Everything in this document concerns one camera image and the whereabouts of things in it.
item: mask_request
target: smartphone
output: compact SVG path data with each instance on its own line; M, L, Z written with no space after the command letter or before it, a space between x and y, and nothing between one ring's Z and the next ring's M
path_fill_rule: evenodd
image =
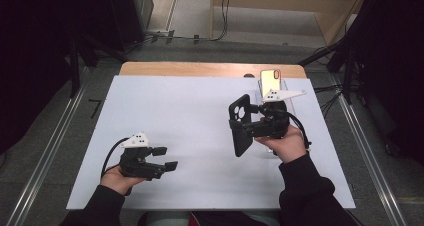
M260 88L262 97L271 90L281 90L281 72L278 69L262 70Z

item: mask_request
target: white board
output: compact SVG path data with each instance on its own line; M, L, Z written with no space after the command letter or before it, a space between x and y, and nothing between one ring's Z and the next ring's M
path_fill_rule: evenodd
M303 123L311 158L321 175L336 186L344 208L354 208L349 187L308 79L286 79L289 90L307 94L291 100L289 111ZM278 209L284 181L281 161L256 142L237 158L228 106L249 94L260 102L257 79L214 77L116 76L76 179L67 209L84 208L99 184L110 148L140 131L164 156L147 162L178 161L176 171L135 186L124 208L143 210ZM252 115L253 121L259 120ZM119 162L117 148L109 165Z

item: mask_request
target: metal rail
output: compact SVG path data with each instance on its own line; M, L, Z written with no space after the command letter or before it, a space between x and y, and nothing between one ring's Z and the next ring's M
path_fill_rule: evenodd
M35 200L35 197L37 196L37 193L44 181L44 178L47 175L50 165L60 147L63 136L65 135L66 130L68 129L69 123L71 122L75 111L81 101L81 98L85 92L88 81L87 78L90 75L89 71L90 70L87 67L83 69L83 80L81 88L79 89L75 97L73 99L70 99L68 104L66 105L66 108L58 124L56 125L56 128L53 131L53 134L40 160L38 161L37 166L34 169L34 172L32 173L30 179L25 185L21 196L19 197L19 201L16 204L15 209L13 210L13 213L9 218L9 221L7 222L8 226L23 225L25 218L28 215L28 212Z
M330 74L330 76L334 84L341 84L337 75ZM375 188L378 192L383 207L386 210L390 223L396 226L408 225L402 215L396 197L393 195L390 185L384 177L384 174L377 162L377 159L375 158L374 153L371 150L368 140L364 134L364 131L362 130L359 120L356 117L353 106L348 105L343 95L339 96L339 101L346 116L346 119L349 123L349 126L353 132L359 151L362 154L362 158L365 161L365 165L368 168L371 179L374 182Z

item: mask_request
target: white bracket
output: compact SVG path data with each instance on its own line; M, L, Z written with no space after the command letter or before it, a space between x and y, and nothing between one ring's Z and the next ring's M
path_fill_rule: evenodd
M140 148L150 145L146 134L140 132L120 144L121 148Z
M262 98L262 102L279 102L285 99L297 97L306 94L305 90L302 91L285 91L285 90L271 90L265 97Z

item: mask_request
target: black sleeve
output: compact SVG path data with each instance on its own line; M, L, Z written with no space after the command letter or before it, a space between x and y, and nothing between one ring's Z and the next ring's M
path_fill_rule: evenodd
M334 185L321 177L309 154L281 164L286 188L280 194L282 225L357 225L334 198Z
M99 185L87 206L83 210L69 212L60 225L121 225L119 214L124 202L124 196L108 187Z

